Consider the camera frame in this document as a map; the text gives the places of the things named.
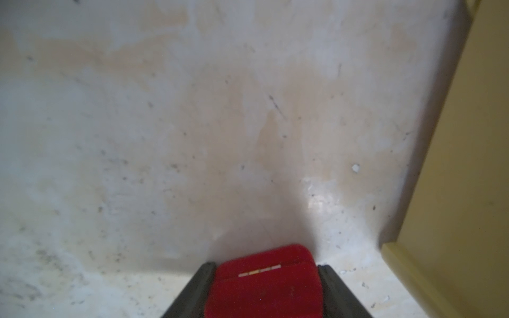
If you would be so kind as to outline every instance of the white floor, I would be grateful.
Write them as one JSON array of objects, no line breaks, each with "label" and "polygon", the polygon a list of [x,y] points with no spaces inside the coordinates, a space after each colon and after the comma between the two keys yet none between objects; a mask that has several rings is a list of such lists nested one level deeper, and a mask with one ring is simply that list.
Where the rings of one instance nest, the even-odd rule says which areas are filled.
[{"label": "white floor", "polygon": [[3,0],[0,316],[158,317],[299,242],[424,317],[379,241],[467,29],[454,0]]}]

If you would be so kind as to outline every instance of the red object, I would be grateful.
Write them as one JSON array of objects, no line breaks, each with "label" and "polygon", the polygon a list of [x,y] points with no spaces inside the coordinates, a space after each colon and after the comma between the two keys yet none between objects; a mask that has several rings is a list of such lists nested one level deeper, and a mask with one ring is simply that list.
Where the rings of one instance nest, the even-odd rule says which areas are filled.
[{"label": "red object", "polygon": [[205,318],[225,317],[322,318],[322,284],[308,249],[293,244],[220,265]]}]

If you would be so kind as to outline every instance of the scuff mark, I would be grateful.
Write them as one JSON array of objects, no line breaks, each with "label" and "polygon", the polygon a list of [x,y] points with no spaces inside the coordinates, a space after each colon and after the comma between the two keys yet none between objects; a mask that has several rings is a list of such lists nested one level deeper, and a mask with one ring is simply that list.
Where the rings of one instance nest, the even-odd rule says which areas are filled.
[{"label": "scuff mark", "polygon": [[283,114],[283,112],[277,105],[276,101],[274,100],[274,97],[272,97],[272,95],[269,95],[269,99],[272,101],[272,104],[274,104],[274,108],[277,110],[277,112],[279,112],[279,114],[283,117],[283,119],[286,120],[287,118],[286,118],[285,114]]},{"label": "scuff mark", "polygon": [[385,298],[380,302],[380,305],[388,302],[389,300],[390,300],[390,296],[389,295],[385,296]]},{"label": "scuff mark", "polygon": [[403,141],[405,141],[405,140],[407,139],[408,135],[409,135],[409,134],[411,134],[411,133],[412,133],[411,131],[406,132],[406,133],[405,133],[405,137],[403,137]]}]

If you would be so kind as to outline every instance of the stained floor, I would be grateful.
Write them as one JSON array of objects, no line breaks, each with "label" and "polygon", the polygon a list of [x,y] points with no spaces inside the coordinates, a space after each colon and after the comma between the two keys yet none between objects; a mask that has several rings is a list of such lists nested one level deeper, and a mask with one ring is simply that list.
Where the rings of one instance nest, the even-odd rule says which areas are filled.
[{"label": "stained floor", "polygon": [[0,315],[157,317],[288,243],[374,317],[469,27],[453,0],[5,0]]}]

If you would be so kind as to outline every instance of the yellow baseboard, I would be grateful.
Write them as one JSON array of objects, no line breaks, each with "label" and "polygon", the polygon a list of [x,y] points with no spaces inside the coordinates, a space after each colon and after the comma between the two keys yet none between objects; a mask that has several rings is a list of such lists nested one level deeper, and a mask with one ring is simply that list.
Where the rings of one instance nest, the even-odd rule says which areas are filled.
[{"label": "yellow baseboard", "polygon": [[433,318],[464,318],[397,243],[382,246],[382,257],[426,313]]},{"label": "yellow baseboard", "polygon": [[477,9],[479,8],[480,0],[465,0],[465,4],[468,8],[470,16],[473,18],[477,12]]}]

